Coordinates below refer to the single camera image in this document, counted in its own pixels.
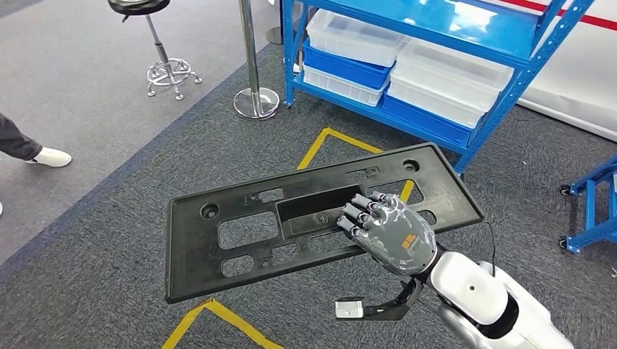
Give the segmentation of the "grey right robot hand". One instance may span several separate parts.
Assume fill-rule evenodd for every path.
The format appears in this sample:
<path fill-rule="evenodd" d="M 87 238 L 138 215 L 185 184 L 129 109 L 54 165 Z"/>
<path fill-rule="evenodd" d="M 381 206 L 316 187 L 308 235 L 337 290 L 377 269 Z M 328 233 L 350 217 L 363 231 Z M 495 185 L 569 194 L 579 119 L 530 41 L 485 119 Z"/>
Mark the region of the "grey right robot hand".
<path fill-rule="evenodd" d="M 343 206 L 336 224 L 395 275 L 419 275 L 437 258 L 433 228 L 395 194 L 355 194 Z"/>

